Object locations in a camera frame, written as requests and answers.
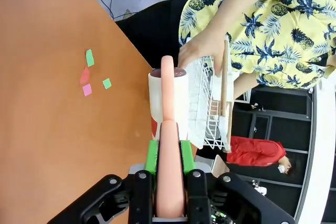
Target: wooden table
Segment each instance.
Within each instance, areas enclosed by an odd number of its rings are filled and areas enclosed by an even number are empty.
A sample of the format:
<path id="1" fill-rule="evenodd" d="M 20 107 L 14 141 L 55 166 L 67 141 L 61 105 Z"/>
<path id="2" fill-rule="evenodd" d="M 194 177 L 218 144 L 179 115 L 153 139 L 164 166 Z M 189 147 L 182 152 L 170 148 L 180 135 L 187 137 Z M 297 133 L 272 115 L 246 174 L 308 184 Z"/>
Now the wooden table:
<path id="1" fill-rule="evenodd" d="M 46 223 L 145 162 L 151 68 L 96 0 L 0 0 L 0 59 L 0 223 Z"/>

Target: person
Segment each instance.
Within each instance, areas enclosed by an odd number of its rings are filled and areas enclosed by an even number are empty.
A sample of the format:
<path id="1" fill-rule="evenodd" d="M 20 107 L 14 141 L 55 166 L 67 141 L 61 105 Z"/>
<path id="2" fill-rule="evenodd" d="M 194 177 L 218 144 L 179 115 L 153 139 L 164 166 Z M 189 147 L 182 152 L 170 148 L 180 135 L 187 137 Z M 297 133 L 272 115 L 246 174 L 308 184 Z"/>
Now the person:
<path id="1" fill-rule="evenodd" d="M 227 35 L 235 98 L 259 84 L 309 89 L 336 66 L 336 0 L 170 0 L 117 25 L 153 68 L 211 56 L 216 75 Z"/>
<path id="2" fill-rule="evenodd" d="M 278 163 L 279 171 L 284 174 L 290 174 L 294 170 L 281 143 L 271 140 L 232 136 L 230 153 L 224 153 L 216 147 L 212 149 L 204 146 L 197 150 L 196 155 L 209 159 L 215 159 L 219 155 L 224 162 L 240 166 L 265 167 Z"/>

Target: human hand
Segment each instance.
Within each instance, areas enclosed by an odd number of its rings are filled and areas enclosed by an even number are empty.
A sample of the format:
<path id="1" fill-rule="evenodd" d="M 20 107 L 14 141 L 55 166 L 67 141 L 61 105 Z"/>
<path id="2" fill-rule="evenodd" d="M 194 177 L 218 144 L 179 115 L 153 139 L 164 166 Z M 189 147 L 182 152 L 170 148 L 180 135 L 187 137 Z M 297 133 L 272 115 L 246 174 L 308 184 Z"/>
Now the human hand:
<path id="1" fill-rule="evenodd" d="M 204 56 L 214 59 L 215 74 L 220 77 L 226 33 L 222 29 L 208 25 L 202 32 L 180 48 L 178 67 L 185 68 L 191 61 Z"/>

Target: pink sticky note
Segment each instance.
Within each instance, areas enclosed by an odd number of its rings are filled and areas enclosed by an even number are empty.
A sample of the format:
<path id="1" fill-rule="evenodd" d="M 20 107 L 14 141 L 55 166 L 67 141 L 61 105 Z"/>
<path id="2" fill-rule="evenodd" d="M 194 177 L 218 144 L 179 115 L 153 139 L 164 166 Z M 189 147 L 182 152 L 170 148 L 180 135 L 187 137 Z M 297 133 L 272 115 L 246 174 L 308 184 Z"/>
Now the pink sticky note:
<path id="1" fill-rule="evenodd" d="M 87 97 L 89 94 L 91 94 L 92 93 L 91 85 L 87 84 L 87 85 L 83 86 L 83 92 L 84 92 L 85 97 Z"/>
<path id="2" fill-rule="evenodd" d="M 80 76 L 79 83 L 80 84 L 85 84 L 89 81 L 89 78 L 90 78 L 90 70 L 89 70 L 88 67 L 85 67 L 83 69 L 82 75 Z"/>

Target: screw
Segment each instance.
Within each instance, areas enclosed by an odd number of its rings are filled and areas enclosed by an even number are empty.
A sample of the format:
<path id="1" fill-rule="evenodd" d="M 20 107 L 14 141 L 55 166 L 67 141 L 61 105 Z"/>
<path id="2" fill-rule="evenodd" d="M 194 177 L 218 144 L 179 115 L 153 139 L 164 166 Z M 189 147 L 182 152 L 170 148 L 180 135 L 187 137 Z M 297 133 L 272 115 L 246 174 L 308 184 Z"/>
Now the screw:
<path id="1" fill-rule="evenodd" d="M 140 177 L 140 178 L 146 178 L 147 175 L 146 175 L 145 173 L 140 173 L 140 174 L 139 174 L 139 177 Z"/>
<path id="2" fill-rule="evenodd" d="M 199 178 L 201 176 L 201 174 L 199 172 L 193 172 L 193 176 L 196 178 Z"/>
<path id="3" fill-rule="evenodd" d="M 110 184 L 116 184 L 117 183 L 117 180 L 116 179 L 110 179 Z"/>
<path id="4" fill-rule="evenodd" d="M 229 176 L 224 176 L 223 180 L 224 180 L 224 182 L 230 182 L 231 178 Z"/>

